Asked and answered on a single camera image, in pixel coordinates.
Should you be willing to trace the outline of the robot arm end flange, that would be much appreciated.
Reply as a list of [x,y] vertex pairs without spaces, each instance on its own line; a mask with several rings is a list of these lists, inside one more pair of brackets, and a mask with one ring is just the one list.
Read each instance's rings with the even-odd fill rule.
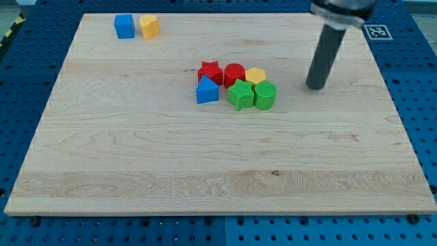
[[311,0],[310,12],[333,29],[361,28],[371,17],[377,0]]

